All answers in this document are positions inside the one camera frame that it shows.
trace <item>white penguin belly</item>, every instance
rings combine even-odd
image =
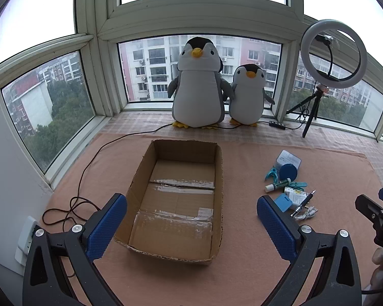
[[[219,90],[212,71],[182,71],[173,103],[176,121],[193,128],[217,123],[221,116]]]
[[[257,122],[264,110],[262,88],[237,85],[234,96],[230,104],[230,116],[242,124]]]

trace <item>small penguin plush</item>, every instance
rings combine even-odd
[[[223,69],[216,47],[207,38],[194,37],[184,46],[177,63],[179,75],[170,82],[174,94],[172,116],[177,127],[204,127],[224,119],[225,97],[234,98],[231,85],[221,78]]]
[[[230,98],[230,123],[257,126],[264,110],[264,100],[275,104],[264,90],[265,75],[265,71],[256,64],[244,64],[236,69],[231,84],[234,99]]]

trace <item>black pen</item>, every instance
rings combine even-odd
[[[294,212],[291,214],[291,217],[294,218],[296,214],[298,214],[302,208],[305,207],[305,205],[312,199],[312,197],[314,196],[314,193],[316,192],[316,190],[313,190],[311,193],[309,193],[306,198],[303,200],[303,202],[301,202],[301,204],[294,210]]]

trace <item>white ring light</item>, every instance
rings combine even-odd
[[[331,76],[323,76],[321,75],[317,69],[313,66],[311,63],[311,59],[309,58],[309,48],[311,46],[311,43],[313,39],[320,34],[323,31],[327,30],[340,30],[342,32],[345,32],[349,36],[352,37],[354,42],[356,43],[356,46],[359,50],[359,64],[354,73],[352,73],[350,76],[336,80],[335,78]],[[363,78],[365,72],[366,72],[366,66],[367,66],[367,52],[366,47],[360,39],[360,37],[357,35],[357,33],[352,30],[349,26],[346,24],[335,21],[333,19],[322,19],[321,21],[313,23],[303,34],[302,41],[301,41],[301,57],[303,65],[305,66],[306,70],[311,74],[311,76],[321,83],[322,85],[333,87],[333,88],[347,88],[351,87],[355,84],[357,84],[361,79]]]

